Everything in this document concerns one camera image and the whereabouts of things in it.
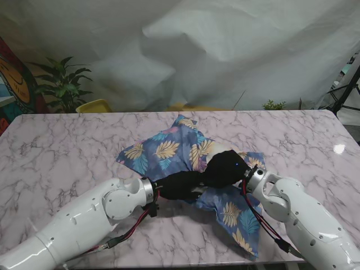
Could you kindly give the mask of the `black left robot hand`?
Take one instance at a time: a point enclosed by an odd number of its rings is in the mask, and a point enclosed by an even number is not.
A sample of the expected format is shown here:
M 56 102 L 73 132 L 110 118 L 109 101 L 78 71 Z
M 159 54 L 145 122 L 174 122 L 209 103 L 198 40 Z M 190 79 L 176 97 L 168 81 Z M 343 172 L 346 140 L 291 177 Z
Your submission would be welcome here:
M 161 197 L 168 200 L 197 200 L 205 191 L 202 175 L 197 171 L 181 171 L 153 182 Z

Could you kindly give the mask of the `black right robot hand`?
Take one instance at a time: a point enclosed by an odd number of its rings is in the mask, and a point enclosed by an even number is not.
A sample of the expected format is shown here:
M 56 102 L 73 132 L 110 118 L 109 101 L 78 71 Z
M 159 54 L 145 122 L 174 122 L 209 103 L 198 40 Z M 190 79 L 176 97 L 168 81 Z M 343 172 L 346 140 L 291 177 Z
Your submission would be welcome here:
M 223 188 L 245 178 L 250 167 L 234 150 L 214 155 L 201 173 L 201 183 L 206 187 Z

